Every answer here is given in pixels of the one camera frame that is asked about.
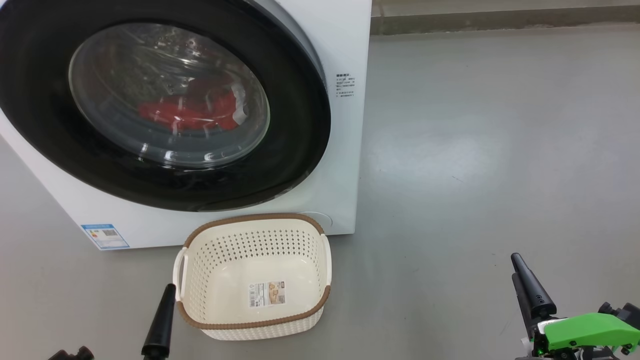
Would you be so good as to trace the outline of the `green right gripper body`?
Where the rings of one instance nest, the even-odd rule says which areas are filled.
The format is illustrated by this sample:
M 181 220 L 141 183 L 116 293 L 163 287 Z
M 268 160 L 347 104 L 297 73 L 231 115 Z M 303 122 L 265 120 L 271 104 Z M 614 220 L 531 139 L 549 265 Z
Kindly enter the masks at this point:
M 520 341 L 528 358 L 577 360 L 588 348 L 629 355 L 639 346 L 640 331 L 615 315 L 592 312 L 539 322 Z

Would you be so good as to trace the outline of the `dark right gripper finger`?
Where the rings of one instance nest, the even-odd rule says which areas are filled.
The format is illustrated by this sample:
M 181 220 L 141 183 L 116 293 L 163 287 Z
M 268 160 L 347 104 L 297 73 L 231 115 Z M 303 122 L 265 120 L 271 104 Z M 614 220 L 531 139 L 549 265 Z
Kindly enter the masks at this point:
M 522 321 L 526 330 L 526 337 L 528 340 L 533 338 L 533 317 L 532 307 L 537 305 L 539 296 L 539 286 L 535 285 L 535 281 L 525 280 L 522 282 L 521 275 L 518 272 L 512 274 L 512 282 L 518 301 L 519 311 L 522 316 Z
M 510 260 L 512 262 L 514 272 L 519 273 L 523 283 L 525 280 L 531 280 L 538 286 L 539 295 L 537 296 L 537 304 L 532 306 L 531 309 L 534 325 L 553 318 L 557 314 L 557 307 L 533 271 L 528 267 L 524 258 L 518 252 L 515 252 L 510 255 Z

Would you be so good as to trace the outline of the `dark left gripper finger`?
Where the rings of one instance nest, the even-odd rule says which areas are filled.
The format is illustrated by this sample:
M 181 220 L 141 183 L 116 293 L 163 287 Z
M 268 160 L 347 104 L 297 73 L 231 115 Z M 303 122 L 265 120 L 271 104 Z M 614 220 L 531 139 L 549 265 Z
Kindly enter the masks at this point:
M 144 360 L 167 360 L 169 358 L 175 303 L 176 285 L 168 284 L 142 345 L 141 355 Z

